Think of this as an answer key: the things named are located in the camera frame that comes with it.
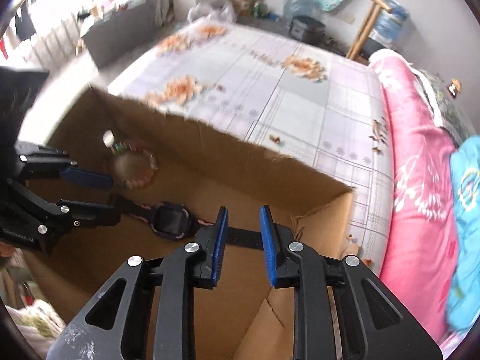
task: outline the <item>electrical outlet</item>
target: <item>electrical outlet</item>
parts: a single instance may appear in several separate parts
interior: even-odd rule
[[[347,24],[353,24],[355,23],[355,16],[349,12],[345,12],[342,15],[342,20],[345,21]]]

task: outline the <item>pink fabric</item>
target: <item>pink fabric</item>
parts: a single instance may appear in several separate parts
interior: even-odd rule
[[[446,299],[457,264],[448,134],[435,127],[416,76],[387,56],[372,65],[391,118],[395,192],[380,279],[436,342],[447,332]]]

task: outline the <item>blue gripper pad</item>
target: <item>blue gripper pad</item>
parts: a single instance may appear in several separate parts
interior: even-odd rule
[[[227,243],[227,233],[229,228],[229,212],[223,207],[223,216],[220,221],[220,228],[215,241],[215,247],[212,256],[212,281],[216,285],[220,278],[222,270],[223,255],[225,253],[225,245]]]
[[[260,232],[262,233],[263,254],[265,256],[265,265],[267,276],[271,286],[277,283],[277,254],[273,242],[272,217],[268,206],[260,208]]]
[[[99,190],[109,190],[113,187],[113,179],[102,173],[87,172],[78,168],[67,168],[60,173],[62,180]]]

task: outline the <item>triangular cutout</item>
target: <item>triangular cutout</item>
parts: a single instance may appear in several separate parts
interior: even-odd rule
[[[397,325],[402,320],[393,305],[380,293],[380,290],[369,279],[362,280],[361,285],[367,298],[373,324],[377,330]]]
[[[125,279],[118,279],[114,282],[85,316],[85,322],[104,330],[111,330],[126,285],[127,281]]]

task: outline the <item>metal bolt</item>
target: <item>metal bolt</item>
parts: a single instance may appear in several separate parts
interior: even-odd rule
[[[185,245],[185,251],[188,253],[193,253],[194,251],[197,251],[200,249],[200,245],[197,244],[196,242],[190,242]]]
[[[139,266],[142,263],[142,257],[140,256],[131,256],[127,263],[129,266]]]
[[[40,234],[45,234],[45,233],[47,232],[47,226],[45,226],[45,225],[40,225],[40,226],[38,227],[38,232],[39,232]]]
[[[345,262],[348,266],[357,266],[360,264],[360,260],[357,256],[347,256]]]
[[[289,249],[291,251],[302,251],[303,250],[303,244],[300,243],[300,242],[292,242],[290,245],[289,245]]]

